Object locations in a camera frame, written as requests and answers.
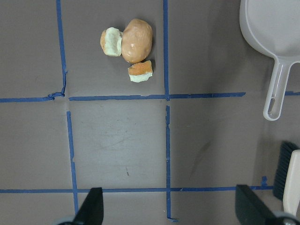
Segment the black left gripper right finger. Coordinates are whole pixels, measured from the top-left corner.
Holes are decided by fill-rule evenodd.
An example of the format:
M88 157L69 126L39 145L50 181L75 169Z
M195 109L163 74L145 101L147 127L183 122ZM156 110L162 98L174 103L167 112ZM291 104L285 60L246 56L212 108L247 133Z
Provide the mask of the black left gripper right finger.
M241 225L280 225L281 219L263 203L248 185L237 185L235 214Z

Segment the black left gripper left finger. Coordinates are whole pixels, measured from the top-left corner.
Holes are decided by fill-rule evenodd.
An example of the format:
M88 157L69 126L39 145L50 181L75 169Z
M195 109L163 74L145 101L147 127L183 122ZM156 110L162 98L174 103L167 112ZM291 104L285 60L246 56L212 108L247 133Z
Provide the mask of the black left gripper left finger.
M91 188L73 219L75 225L101 225L104 220L103 190Z

